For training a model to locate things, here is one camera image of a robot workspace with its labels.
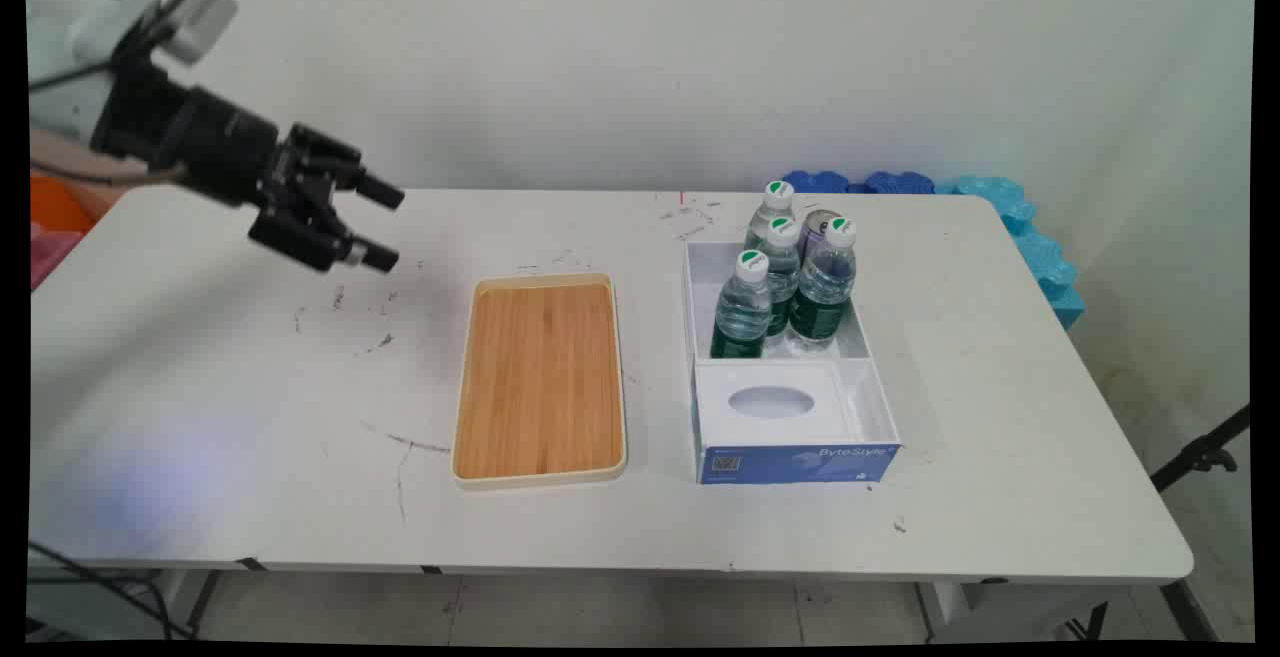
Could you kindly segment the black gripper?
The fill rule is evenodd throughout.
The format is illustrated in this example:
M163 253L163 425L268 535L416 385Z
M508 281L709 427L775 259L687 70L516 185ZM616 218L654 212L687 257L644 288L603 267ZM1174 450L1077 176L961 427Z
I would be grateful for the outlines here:
M179 186L236 207L262 209L251 241L314 272L364 266L389 273L401 254L338 222L333 195L352 191L396 210L404 192L376 177L352 145L296 123L288 132L200 86L182 86L151 63L111 72L92 147L179 169Z

